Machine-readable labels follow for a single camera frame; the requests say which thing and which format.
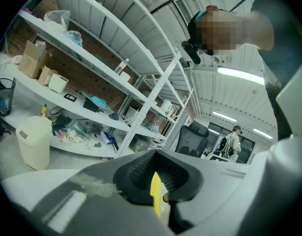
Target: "person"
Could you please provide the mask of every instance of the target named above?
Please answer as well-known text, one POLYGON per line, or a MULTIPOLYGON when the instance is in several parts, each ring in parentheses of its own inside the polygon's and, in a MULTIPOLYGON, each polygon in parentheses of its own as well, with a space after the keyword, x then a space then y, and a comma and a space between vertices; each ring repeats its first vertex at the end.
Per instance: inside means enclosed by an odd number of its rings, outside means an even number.
POLYGON ((254 0, 245 15, 209 5, 195 14, 188 31, 192 44, 208 55, 242 45, 258 49, 278 140, 288 138, 292 131, 275 99, 302 63, 302 28, 287 5, 282 0, 254 0))
POLYGON ((239 140, 239 135, 241 134, 241 127, 238 125, 234 126, 233 132, 226 136, 227 144, 221 150, 222 157, 225 157, 227 159, 233 159, 235 154, 241 151, 239 140))

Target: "fluorescent light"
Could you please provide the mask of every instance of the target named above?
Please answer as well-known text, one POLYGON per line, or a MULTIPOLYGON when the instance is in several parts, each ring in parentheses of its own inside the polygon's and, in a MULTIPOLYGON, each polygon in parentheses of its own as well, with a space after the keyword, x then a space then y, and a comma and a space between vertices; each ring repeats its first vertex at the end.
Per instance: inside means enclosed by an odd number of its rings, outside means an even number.
POLYGON ((256 82, 256 83, 264 86, 264 79, 263 78, 261 78, 259 76, 256 76, 256 75, 253 75, 253 74, 250 74, 250 73, 245 73, 245 72, 242 72, 242 71, 238 71, 238 70, 234 70, 234 69, 230 69, 230 68, 225 68, 225 67, 221 67, 221 66, 218 67, 218 73, 219 74, 224 74, 224 75, 229 75, 229 76, 234 76, 234 77, 249 80, 249 81, 253 81, 253 82, 256 82))
POLYGON ((209 129, 208 128, 208 130, 210 130, 212 133, 214 133, 214 134, 217 134, 217 135, 219 135, 219 133, 218 132, 216 132, 216 131, 214 131, 214 130, 212 130, 212 129, 209 129))
POLYGON ((272 138, 273 138, 272 136, 269 136, 269 135, 267 135, 266 133, 264 133, 264 132, 262 132, 262 131, 260 131, 260 130, 257 130, 256 128, 253 129, 253 131, 258 132, 259 134, 264 135, 265 137, 267 137, 267 138, 269 138, 269 139, 272 139, 272 138))
POLYGON ((226 118, 226 119, 229 119, 229 120, 231 120, 231 121, 233 121, 233 122, 236 122, 236 121, 237 121, 237 120, 234 119, 234 118, 231 118, 231 117, 228 117, 228 116, 225 116, 225 115, 216 113, 216 112, 213 112, 213 114, 214 114, 214 115, 217 115, 217 116, 221 116, 221 117, 226 118))

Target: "cap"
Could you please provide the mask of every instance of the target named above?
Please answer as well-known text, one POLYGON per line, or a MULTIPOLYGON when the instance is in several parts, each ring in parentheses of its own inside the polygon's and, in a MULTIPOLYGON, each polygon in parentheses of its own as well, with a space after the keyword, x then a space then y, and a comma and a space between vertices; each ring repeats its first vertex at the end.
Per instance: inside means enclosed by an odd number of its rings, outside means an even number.
POLYGON ((234 126, 233 130, 234 130, 234 129, 240 129, 240 133, 241 133, 241 134, 243 133, 243 132, 241 131, 241 127, 240 127, 239 125, 234 126))
POLYGON ((200 37, 198 37, 198 35, 196 34, 196 23, 201 22, 202 16, 204 16, 206 13, 207 13, 207 10, 200 10, 191 18, 191 20, 188 24, 188 32, 189 32, 192 44, 195 45, 197 48, 201 49, 207 55, 212 56, 215 54, 215 51, 208 50, 207 46, 202 44, 202 39, 200 37))

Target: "yellow tab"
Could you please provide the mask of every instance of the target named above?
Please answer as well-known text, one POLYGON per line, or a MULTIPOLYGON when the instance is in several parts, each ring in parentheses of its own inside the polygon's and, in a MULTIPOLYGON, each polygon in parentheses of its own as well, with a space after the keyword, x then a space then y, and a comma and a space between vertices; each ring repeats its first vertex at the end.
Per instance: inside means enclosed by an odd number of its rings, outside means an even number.
POLYGON ((158 217, 161 216, 161 179, 155 172, 152 183, 150 195, 154 199, 154 209, 158 217))

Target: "office chair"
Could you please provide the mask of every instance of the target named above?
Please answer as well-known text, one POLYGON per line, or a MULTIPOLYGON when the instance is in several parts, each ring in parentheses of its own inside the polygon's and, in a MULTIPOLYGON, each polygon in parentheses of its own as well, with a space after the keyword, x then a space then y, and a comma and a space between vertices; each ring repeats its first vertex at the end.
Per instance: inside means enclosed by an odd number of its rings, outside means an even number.
POLYGON ((175 152, 200 158, 209 143, 208 136, 209 130, 196 121, 182 126, 175 152))

